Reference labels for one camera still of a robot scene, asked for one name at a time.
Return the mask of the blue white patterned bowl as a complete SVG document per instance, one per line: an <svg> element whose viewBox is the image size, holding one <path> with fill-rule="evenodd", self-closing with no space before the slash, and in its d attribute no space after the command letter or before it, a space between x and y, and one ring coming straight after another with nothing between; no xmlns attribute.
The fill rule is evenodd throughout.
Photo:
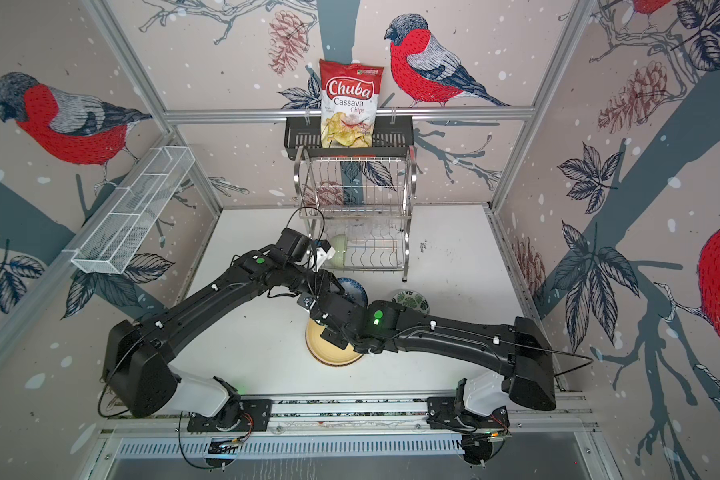
<svg viewBox="0 0 720 480"><path fill-rule="evenodd" d="M347 277L339 277L338 282L343 288L342 296L361 307L368 306L368 295L364 287L357 281Z"/></svg>

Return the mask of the yellow plate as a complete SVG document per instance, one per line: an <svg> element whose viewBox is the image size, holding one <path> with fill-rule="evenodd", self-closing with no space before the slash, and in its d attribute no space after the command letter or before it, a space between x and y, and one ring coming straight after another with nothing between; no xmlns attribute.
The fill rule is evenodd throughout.
<svg viewBox="0 0 720 480"><path fill-rule="evenodd" d="M308 320L305 341L310 354L320 363L331 367L349 366L359 361L363 355L355 352L351 346L340 349L321 337L325 327L312 319Z"/></svg>

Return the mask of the light green bowl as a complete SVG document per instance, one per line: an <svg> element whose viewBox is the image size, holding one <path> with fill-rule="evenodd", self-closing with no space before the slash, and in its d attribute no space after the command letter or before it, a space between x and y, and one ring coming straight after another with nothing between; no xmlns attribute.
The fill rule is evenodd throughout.
<svg viewBox="0 0 720 480"><path fill-rule="evenodd" d="M331 237L329 243L334 250L334 254L329 260L333 268L343 270L346 267L346 258L348 250L348 238L345 234L339 234Z"/></svg>

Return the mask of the green leaf patterned bowl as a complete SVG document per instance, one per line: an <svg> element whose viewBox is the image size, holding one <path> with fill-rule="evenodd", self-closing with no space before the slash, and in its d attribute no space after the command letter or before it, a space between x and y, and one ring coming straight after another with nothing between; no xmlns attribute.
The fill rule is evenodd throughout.
<svg viewBox="0 0 720 480"><path fill-rule="evenodd" d="M392 293L391 300L406 308L423 314L430 313L430 304L426 297L414 290L399 289Z"/></svg>

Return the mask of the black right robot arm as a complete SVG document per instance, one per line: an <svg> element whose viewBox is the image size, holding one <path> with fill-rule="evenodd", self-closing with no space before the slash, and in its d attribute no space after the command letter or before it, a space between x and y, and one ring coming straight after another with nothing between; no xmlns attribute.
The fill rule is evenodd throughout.
<svg viewBox="0 0 720 480"><path fill-rule="evenodd" d="M341 288L325 287L297 298L323 338L361 354L418 352L485 368L458 382L451 410L432 409L428 423L458 433L495 426L507 429L499 413L510 405L535 411L557 407L553 352L536 324L518 317L513 324L485 325L436 317L392 301L366 307L345 298Z"/></svg>

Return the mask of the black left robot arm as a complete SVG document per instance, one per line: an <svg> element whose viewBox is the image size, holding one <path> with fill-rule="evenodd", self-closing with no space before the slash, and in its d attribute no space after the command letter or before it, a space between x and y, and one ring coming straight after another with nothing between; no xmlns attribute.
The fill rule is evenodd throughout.
<svg viewBox="0 0 720 480"><path fill-rule="evenodd" d="M319 268L334 254L329 242L285 228L275 244L234 258L217 279L173 308L144 322L121 321L108 334L103 389L135 418L189 413L231 430L244 415L238 390L218 376L182 373L171 362L229 312L275 287L287 288L289 298L315 293Z"/></svg>

